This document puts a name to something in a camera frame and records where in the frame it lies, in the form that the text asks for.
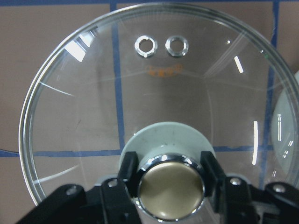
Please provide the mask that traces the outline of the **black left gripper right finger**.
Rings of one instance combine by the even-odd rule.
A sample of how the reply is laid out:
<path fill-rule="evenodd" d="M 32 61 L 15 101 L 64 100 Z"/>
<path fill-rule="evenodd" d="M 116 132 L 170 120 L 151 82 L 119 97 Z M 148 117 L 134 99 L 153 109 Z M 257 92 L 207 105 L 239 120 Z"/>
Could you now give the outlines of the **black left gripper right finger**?
<path fill-rule="evenodd" d="M 226 175 L 210 151 L 201 152 L 200 163 L 203 168 L 204 195 L 209 199 L 211 205 L 219 205 L 221 186 Z"/>

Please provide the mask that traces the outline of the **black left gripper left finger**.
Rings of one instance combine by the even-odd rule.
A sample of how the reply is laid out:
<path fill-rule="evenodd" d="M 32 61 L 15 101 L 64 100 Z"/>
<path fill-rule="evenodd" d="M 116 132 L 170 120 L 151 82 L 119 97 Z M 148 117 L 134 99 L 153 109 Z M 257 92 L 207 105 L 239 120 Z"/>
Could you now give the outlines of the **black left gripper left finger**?
<path fill-rule="evenodd" d="M 137 197 L 138 184 L 140 178 L 138 177 L 139 160 L 137 153 L 128 151 L 124 154 L 121 161 L 118 178 L 123 181 L 128 189 L 128 193 L 132 198 Z"/>

